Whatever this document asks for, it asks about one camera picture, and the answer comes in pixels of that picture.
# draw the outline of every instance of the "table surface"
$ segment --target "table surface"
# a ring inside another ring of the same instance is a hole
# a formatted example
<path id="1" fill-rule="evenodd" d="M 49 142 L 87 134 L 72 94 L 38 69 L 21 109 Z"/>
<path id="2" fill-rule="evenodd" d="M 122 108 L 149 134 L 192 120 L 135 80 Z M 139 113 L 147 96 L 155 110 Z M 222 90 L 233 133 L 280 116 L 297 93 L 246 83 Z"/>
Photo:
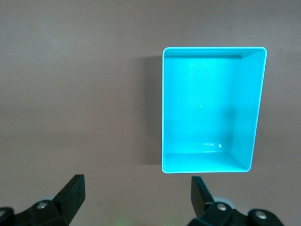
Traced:
<path id="1" fill-rule="evenodd" d="M 161 171 L 169 46 L 268 50 L 252 169 L 202 176 L 246 214 L 301 221 L 301 2 L 0 2 L 0 206 L 23 211 L 85 174 L 72 226 L 184 226 L 191 174 Z"/>

